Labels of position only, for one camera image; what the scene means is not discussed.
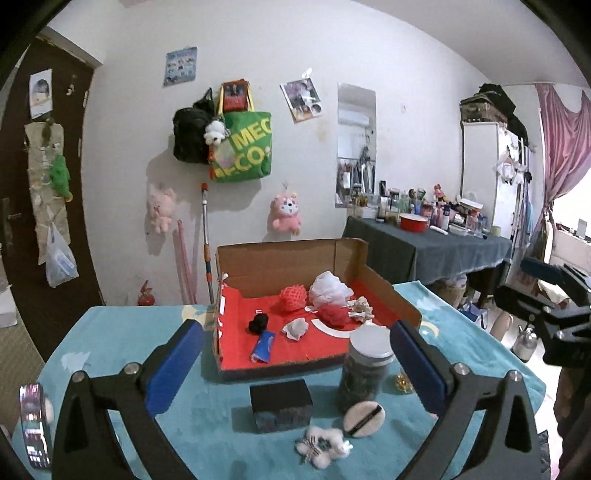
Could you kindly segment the round beige powder puff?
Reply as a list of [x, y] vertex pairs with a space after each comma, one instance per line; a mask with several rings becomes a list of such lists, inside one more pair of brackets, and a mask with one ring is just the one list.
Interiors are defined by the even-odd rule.
[[384, 407], [376, 401], [356, 403], [342, 419], [342, 428], [352, 438], [365, 438], [377, 433], [386, 421]]

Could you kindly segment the blue cloth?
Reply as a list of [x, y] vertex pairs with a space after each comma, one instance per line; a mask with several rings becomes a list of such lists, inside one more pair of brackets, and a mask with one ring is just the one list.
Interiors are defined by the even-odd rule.
[[276, 335], [273, 332], [263, 330], [252, 350], [252, 354], [250, 354], [250, 361], [253, 363], [269, 363], [274, 339], [276, 339]]

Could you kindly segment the pale pink plush toy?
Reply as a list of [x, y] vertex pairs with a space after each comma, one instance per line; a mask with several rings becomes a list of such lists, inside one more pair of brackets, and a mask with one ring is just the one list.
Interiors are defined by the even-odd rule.
[[151, 186], [147, 198], [147, 215], [156, 234], [166, 233], [173, 222], [176, 209], [176, 193], [172, 188]]

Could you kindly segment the cream knitted scrunchie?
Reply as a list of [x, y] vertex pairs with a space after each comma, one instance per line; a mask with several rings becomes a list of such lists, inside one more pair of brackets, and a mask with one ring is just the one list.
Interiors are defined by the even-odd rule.
[[366, 297], [360, 296], [359, 298], [349, 300], [346, 307], [349, 309], [349, 318], [353, 318], [361, 323], [372, 322], [374, 320], [373, 307], [370, 306]]

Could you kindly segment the red foam net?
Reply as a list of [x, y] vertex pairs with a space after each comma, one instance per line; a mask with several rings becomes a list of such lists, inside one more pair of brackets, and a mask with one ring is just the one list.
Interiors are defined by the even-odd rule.
[[304, 309], [308, 303], [308, 290], [304, 285], [290, 285], [280, 291], [280, 311], [296, 312]]

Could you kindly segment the black yarn scrunchie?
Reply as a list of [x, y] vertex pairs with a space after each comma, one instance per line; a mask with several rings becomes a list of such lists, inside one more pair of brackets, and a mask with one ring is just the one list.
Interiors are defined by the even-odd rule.
[[266, 331], [267, 324], [269, 323], [269, 315], [266, 313], [256, 313], [252, 320], [247, 325], [247, 330], [250, 334], [260, 336]]

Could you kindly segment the red bag box liner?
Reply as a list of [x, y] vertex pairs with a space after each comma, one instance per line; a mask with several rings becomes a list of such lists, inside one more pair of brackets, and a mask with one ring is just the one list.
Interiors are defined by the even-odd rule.
[[346, 306], [315, 308], [305, 303], [287, 311], [287, 295], [247, 298], [221, 284], [214, 356], [228, 378], [254, 378], [315, 369], [342, 362], [349, 337], [363, 326], [390, 327], [400, 319], [362, 283]]

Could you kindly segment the black backpack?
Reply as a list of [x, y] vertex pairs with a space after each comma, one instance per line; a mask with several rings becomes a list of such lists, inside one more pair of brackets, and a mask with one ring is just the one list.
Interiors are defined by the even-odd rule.
[[173, 155], [181, 162], [190, 164], [208, 164], [209, 147], [205, 143], [205, 128], [214, 118], [212, 89], [208, 88], [204, 96], [190, 107], [175, 112], [173, 124]]

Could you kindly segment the glass jar metal lid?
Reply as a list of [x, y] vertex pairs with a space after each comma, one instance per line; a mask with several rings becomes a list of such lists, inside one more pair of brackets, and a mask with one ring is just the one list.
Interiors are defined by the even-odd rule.
[[363, 324], [349, 336], [349, 350], [342, 366], [337, 405], [342, 413], [362, 401], [375, 400], [389, 374], [394, 352], [390, 330]]

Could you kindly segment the white mesh bath pouf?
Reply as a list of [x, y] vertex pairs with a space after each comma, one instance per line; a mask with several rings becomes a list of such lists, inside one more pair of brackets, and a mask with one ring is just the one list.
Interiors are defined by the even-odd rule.
[[343, 307], [352, 297], [353, 290], [331, 271], [325, 271], [318, 275], [308, 290], [308, 298], [315, 308], [327, 304]]

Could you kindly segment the white fluffy bow scrunchie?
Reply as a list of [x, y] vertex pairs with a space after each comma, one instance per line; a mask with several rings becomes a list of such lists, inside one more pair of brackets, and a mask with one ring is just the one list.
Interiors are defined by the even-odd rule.
[[345, 439], [342, 430], [309, 426], [304, 437], [295, 442], [294, 449], [301, 455], [302, 461], [311, 463], [318, 470], [325, 470], [335, 460], [349, 457], [353, 445]]

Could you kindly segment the gold hair clip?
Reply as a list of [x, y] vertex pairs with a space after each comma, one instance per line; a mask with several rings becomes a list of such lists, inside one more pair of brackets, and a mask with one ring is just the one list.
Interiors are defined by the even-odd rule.
[[403, 394], [413, 394], [415, 392], [414, 386], [409, 377], [403, 372], [394, 376], [394, 385], [397, 390]]

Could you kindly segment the red knitted yarn item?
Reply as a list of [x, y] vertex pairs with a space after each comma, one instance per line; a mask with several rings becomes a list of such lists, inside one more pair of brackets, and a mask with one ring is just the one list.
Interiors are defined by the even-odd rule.
[[345, 306], [325, 304], [318, 307], [318, 319], [329, 328], [342, 330], [349, 324], [349, 309]]

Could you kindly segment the green plush toy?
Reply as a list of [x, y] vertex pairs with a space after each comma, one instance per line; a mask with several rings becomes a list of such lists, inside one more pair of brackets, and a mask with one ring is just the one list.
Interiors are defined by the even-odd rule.
[[64, 199], [65, 202], [70, 202], [73, 199], [73, 194], [69, 188], [70, 174], [66, 165], [65, 157], [57, 154], [48, 171], [50, 185], [55, 193]]

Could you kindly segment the white plastic bag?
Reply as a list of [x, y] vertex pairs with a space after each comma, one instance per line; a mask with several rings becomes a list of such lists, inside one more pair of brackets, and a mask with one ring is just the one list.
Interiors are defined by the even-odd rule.
[[74, 255], [54, 224], [48, 230], [45, 269], [47, 283], [51, 288], [79, 277]]

